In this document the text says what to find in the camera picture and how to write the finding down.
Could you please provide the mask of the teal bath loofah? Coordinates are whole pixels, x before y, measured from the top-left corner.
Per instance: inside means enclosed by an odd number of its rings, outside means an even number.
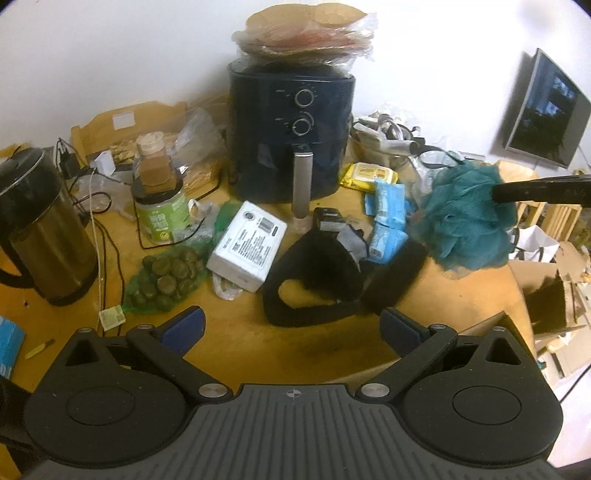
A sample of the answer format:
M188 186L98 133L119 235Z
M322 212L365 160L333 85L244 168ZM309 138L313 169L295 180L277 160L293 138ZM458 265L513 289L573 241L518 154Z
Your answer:
M493 200L493 189L502 184L498 167L490 164L464 163L439 172L409 227L411 236L446 270L506 265L517 210L513 203Z

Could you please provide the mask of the white tissue pack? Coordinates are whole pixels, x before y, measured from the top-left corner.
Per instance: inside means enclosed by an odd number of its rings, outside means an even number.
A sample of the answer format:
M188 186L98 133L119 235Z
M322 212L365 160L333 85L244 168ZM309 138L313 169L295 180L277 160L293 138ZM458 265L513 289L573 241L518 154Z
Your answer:
M213 249L206 268L250 293L266 281L287 223L245 201Z

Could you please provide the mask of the white knit sock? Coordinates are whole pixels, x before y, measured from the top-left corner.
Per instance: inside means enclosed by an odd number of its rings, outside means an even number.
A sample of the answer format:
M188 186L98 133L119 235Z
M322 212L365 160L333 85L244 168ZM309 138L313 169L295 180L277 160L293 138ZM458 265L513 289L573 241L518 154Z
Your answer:
M346 224L339 230L337 241L348 251L349 255L359 264L367 260L369 250L366 240L363 238L363 231L356 230L351 225Z

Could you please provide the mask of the wooden chair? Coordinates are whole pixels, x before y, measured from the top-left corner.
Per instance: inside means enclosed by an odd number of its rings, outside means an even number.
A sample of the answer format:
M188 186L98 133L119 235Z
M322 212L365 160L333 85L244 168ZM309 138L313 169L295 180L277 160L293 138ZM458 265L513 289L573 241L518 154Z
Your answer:
M509 160L497 160L495 165L505 182L535 180L538 173L530 168ZM517 203L518 226L537 225L548 236L557 241L567 241L579 219L583 207L578 204L549 204L541 201L520 201Z

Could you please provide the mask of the open cardboard box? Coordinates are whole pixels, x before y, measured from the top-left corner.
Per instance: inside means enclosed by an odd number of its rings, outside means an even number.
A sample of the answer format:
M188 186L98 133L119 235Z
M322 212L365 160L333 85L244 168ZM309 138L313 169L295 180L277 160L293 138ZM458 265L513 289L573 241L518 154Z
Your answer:
M523 346L527 353L532 358L535 357L535 342L533 336L533 330L530 320L525 322L518 321L505 311L499 312L480 323L477 323L464 331L459 333L460 337L478 336L483 337L487 333L493 330L494 327L506 328L515 339ZM353 374L346 375L344 377L332 380L332 383L345 384L349 392L353 392L358 389L363 383L366 383L370 378L377 376L387 368L396 364L400 360L399 356L396 356L393 360L383 362L375 367L359 370L353 372Z

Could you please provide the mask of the green net bag of fruit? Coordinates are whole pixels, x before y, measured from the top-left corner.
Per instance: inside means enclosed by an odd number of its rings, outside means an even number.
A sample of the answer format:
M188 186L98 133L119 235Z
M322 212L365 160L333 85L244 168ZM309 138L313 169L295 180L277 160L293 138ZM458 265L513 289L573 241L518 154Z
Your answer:
M209 254L211 247L197 242L144 256L125 287L123 309L136 314L170 311L204 282Z

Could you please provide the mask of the green label jar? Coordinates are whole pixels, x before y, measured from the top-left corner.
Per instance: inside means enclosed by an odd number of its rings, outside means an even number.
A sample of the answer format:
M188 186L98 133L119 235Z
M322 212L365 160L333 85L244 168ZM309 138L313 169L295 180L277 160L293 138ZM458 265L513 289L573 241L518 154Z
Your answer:
M188 201L180 176L172 189L158 193L147 193L141 180L136 178L131 193L139 226L152 243L171 243L175 233L190 225Z

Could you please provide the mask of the blue snack packets pile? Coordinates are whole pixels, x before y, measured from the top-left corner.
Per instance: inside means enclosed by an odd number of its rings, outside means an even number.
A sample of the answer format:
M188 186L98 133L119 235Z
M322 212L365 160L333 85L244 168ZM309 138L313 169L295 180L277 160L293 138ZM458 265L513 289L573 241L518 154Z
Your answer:
M369 245L370 261L388 264L408 240L405 186L377 180L375 193L366 196L366 206L368 215L374 218Z

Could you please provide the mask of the small black white box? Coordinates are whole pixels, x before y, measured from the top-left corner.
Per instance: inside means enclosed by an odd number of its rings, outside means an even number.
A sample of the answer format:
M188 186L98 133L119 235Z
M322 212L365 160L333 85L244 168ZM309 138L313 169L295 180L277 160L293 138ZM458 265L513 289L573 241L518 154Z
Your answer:
M317 207L312 212L312 223L318 231L339 233L346 225L338 209L332 207Z

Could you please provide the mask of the steel electric kettle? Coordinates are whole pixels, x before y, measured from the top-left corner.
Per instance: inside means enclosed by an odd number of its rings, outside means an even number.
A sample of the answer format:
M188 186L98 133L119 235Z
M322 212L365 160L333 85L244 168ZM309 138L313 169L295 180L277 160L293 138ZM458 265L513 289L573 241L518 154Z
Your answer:
M95 247L42 149L1 163L1 250L18 270L3 270L1 283L33 289L55 306L79 300L98 275Z

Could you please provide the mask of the yellow wet wipes pack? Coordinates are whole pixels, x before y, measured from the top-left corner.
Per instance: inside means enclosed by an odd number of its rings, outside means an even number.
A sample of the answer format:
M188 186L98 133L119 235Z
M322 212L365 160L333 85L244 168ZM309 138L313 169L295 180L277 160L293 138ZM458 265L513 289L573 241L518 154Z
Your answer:
M346 168L339 185L363 193L374 193L378 183L396 184L398 179L398 174L389 167L358 162Z

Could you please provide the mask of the basket of tools and tape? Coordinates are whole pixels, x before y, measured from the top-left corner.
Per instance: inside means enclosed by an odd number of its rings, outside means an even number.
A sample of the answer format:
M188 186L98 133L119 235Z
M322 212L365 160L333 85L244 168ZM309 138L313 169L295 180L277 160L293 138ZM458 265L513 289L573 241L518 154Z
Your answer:
M408 127L398 117L376 111L353 119L349 144L360 161L390 167L417 156L426 146L419 127Z

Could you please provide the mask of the dark blue air fryer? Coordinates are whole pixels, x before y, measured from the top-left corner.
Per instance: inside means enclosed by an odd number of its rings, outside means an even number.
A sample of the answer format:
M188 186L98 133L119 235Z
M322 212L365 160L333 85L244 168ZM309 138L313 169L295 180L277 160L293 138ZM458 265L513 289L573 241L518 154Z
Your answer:
M339 189L339 172L352 120L352 74L328 65L228 65L229 183L236 197L278 204L294 199L297 157L311 199Z

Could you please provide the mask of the paper liners in plastic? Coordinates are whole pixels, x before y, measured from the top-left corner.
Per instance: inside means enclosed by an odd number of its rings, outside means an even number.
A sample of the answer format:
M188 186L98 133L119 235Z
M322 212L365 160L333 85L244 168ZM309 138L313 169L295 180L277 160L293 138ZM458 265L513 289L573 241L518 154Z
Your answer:
M281 4L252 14L231 39L246 55L259 59L329 62L363 55L373 34L367 14L342 3Z

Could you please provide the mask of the wall mounted television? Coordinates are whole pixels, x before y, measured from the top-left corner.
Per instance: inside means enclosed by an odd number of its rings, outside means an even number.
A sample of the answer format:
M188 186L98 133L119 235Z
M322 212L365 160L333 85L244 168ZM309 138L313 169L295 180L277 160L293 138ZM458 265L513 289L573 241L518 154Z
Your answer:
M542 49L537 49L526 86L508 113L503 147L567 168L589 120L588 97Z

